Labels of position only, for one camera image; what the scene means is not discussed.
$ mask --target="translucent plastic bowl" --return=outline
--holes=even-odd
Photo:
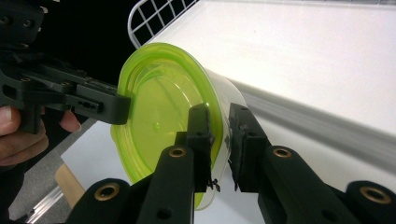
[[[138,49],[122,67],[119,94],[132,99],[124,125],[111,134],[121,162],[133,183],[154,172],[161,152],[175,143],[177,132],[187,131],[189,109],[206,104],[215,142],[211,149],[212,177],[220,180],[229,156],[230,102],[244,105],[237,88],[224,77],[208,75],[189,53],[154,43]],[[195,208],[213,200],[214,191],[195,195]]]

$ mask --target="green plastic container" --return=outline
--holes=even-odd
[[[119,94],[131,97],[131,109],[127,123],[113,125],[111,134],[133,183],[154,172],[161,152],[174,144],[177,132],[187,131],[189,109],[202,103],[209,110],[215,135],[213,171],[228,125],[209,76],[189,53],[164,43],[143,46],[122,67]],[[222,173],[228,150],[220,155]],[[213,194],[196,194],[195,207],[209,205]]]

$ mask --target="white table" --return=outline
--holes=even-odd
[[[395,39],[396,7],[200,1],[153,42],[234,81],[272,143],[298,151],[324,182],[396,192]],[[85,189],[127,179],[102,122],[63,159]],[[195,223],[263,223],[257,195],[233,192],[229,169],[221,189]]]

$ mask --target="white surface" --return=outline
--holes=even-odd
[[[395,8],[200,1],[155,41],[183,48],[230,79],[395,135]],[[296,149],[326,183],[345,189],[351,180],[367,179],[396,191],[389,172],[258,119],[274,145]],[[63,159],[84,188],[126,178],[101,122]],[[233,192],[229,169],[221,189],[209,208],[195,213],[195,223],[263,223],[257,195]]]
[[[396,135],[396,7],[200,1],[153,41],[205,68]]]
[[[110,125],[97,121],[66,152],[62,159],[84,189],[106,179],[131,183],[123,170]]]

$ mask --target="screw hole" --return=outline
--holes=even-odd
[[[0,19],[0,25],[10,25],[12,23],[12,19],[9,16],[4,16]]]
[[[169,219],[171,218],[171,216],[172,216],[172,210],[170,210],[169,208],[160,209],[157,213],[157,217],[162,220]]]
[[[173,148],[169,151],[169,155],[174,158],[183,157],[186,155],[186,150],[184,148]]]
[[[277,148],[274,151],[274,154],[280,158],[290,158],[291,152],[286,150],[285,148]]]
[[[333,211],[325,209],[322,211],[322,215],[331,222],[338,221],[338,216]]]
[[[33,28],[35,26],[35,21],[28,20],[23,23],[23,26],[26,28]]]
[[[377,189],[374,187],[361,187],[360,191],[366,199],[374,203],[391,203],[391,198],[381,189]]]
[[[88,102],[82,102],[82,101],[78,101],[79,105],[82,105],[82,107],[87,108],[87,109],[95,109],[96,106],[95,105],[91,105]]]
[[[107,201],[114,198],[120,192],[120,185],[117,183],[109,183],[103,185],[95,192],[97,201]]]

